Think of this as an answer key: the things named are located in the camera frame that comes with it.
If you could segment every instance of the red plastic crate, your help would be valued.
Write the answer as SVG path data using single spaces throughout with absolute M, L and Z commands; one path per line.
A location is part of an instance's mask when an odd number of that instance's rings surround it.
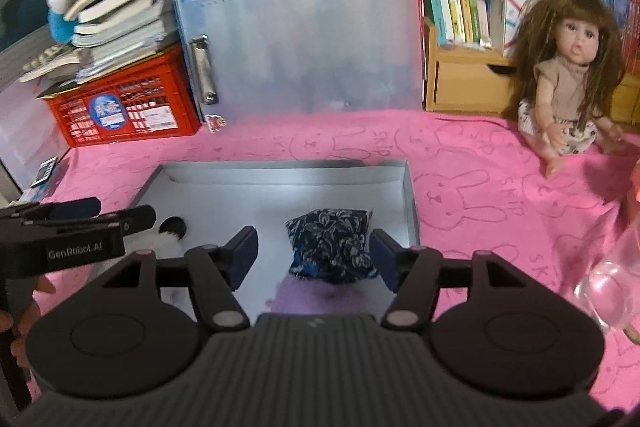
M 47 100 L 69 147 L 191 136 L 200 126 L 180 46 Z

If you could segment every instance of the human hand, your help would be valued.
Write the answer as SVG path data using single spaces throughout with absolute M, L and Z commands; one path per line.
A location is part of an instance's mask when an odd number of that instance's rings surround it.
M 607 136 L 612 142 L 622 142 L 622 140 L 625 139 L 625 133 L 617 123 L 613 124 L 609 130 L 607 130 Z
M 571 125 L 567 123 L 552 123 L 549 124 L 546 129 L 546 136 L 549 139 L 549 143 L 551 147 L 556 150 L 562 149 L 562 147 L 566 147 L 569 143 L 567 135 L 564 131 L 571 129 Z
M 36 291 L 53 294 L 56 292 L 56 287 L 53 286 L 53 283 L 43 275 L 38 277 Z M 11 354 L 16 358 L 20 367 L 29 367 L 27 355 L 24 349 L 24 340 L 29 334 L 29 331 L 31 331 L 31 327 L 39 318 L 40 307 L 36 301 L 33 301 L 18 321 L 18 333 L 20 334 L 20 337 L 11 343 Z M 0 333 L 10 330 L 13 327 L 14 318 L 9 313 L 0 311 Z

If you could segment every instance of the pink blanket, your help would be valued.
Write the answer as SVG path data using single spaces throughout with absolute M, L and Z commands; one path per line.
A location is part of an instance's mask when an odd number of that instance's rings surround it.
M 637 152 L 612 157 L 593 148 L 568 158 L 566 170 L 547 181 L 540 161 L 503 120 L 394 111 L 314 115 L 72 150 L 49 198 L 95 195 L 104 210 L 114 210 L 129 204 L 161 162 L 324 158 L 367 164 L 407 158 L 423 245 L 447 257 L 493 250 L 567 295 L 620 233 L 620 198 Z M 58 293 L 38 296 L 43 311 L 78 290 L 88 272 L 53 275 Z M 438 312 L 461 300 L 456 291 L 444 292 Z M 638 381 L 640 347 L 609 335 L 593 396 L 605 407 L 629 409 L 640 401 Z

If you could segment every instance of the white plush toy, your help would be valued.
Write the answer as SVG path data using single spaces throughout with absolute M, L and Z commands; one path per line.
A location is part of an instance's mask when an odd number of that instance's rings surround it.
M 162 222 L 158 233 L 145 231 L 125 237 L 125 250 L 127 254 L 153 250 L 156 259 L 182 257 L 184 252 L 180 240 L 186 232 L 187 226 L 181 217 L 169 217 Z M 188 288 L 160 288 L 160 298 L 196 320 Z

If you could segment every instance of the gray tray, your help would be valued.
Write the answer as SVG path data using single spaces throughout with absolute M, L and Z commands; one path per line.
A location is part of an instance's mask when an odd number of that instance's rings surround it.
M 405 161 L 365 166 L 359 161 L 178 162 L 151 175 L 132 206 L 150 204 L 156 229 L 170 216 L 188 226 L 182 252 L 198 245 L 224 245 L 242 227 L 258 232 L 258 259 L 235 296 L 252 323 L 287 276 L 293 253 L 285 222 L 316 208 L 372 210 L 372 229 L 384 229 L 404 247 L 418 244 L 418 222 Z M 118 260 L 94 267 L 96 277 Z M 367 312 L 380 318 L 393 295 L 380 277 L 356 283 Z M 162 291 L 162 299 L 192 318 L 188 293 Z

